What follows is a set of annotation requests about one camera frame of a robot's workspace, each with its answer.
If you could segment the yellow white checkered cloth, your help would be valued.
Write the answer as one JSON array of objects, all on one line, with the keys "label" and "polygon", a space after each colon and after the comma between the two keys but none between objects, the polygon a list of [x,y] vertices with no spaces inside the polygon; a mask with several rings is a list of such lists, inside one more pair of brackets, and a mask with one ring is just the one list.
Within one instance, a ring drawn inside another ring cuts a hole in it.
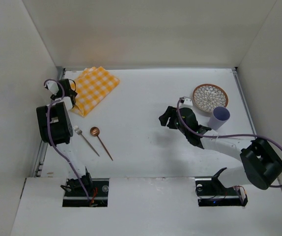
[{"label": "yellow white checkered cloth", "polygon": [[76,105],[71,111],[85,117],[120,83],[103,67],[86,68],[74,79],[77,85]]}]

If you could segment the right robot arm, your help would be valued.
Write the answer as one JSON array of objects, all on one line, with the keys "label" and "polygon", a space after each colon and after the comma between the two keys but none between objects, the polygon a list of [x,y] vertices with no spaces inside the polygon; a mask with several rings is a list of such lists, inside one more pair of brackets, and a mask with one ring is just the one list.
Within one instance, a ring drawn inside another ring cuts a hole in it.
[{"label": "right robot arm", "polygon": [[193,146],[240,161],[242,165],[237,168],[220,170],[218,180],[226,188],[252,184],[266,190],[282,173],[282,160],[265,139],[221,138],[211,128],[200,125],[189,107],[169,106],[159,121],[161,126],[179,130]]}]

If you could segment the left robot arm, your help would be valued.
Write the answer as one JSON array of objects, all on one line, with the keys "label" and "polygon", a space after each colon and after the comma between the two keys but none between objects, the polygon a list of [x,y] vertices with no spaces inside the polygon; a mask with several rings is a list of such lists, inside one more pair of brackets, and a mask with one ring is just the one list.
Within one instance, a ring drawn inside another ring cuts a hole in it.
[{"label": "left robot arm", "polygon": [[92,178],[88,171],[84,176],[79,175],[79,170],[75,166],[76,158],[72,156],[68,147],[74,131],[68,111],[74,108],[78,94],[71,88],[68,79],[60,81],[47,79],[43,85],[52,95],[50,104],[36,108],[41,139],[54,148],[77,177],[67,182],[67,189],[77,191],[78,188],[83,188],[84,191],[89,191],[93,188]]}]

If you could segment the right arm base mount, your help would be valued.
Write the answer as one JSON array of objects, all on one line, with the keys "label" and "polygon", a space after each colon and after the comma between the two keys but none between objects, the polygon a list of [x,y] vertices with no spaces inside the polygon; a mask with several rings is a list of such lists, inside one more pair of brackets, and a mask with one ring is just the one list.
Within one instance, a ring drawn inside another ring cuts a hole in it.
[{"label": "right arm base mount", "polygon": [[248,196],[245,188],[235,185],[226,188],[219,181],[219,176],[226,168],[217,171],[213,176],[196,177],[195,193],[199,207],[245,207]]}]

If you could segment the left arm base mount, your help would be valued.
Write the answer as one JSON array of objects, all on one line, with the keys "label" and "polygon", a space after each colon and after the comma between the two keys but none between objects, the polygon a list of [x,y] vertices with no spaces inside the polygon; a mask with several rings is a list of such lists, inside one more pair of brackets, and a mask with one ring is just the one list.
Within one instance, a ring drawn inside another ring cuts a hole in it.
[{"label": "left arm base mount", "polygon": [[86,172],[81,181],[87,191],[85,193],[77,178],[67,179],[60,187],[64,190],[63,207],[107,207],[110,180],[108,178],[92,178]]}]

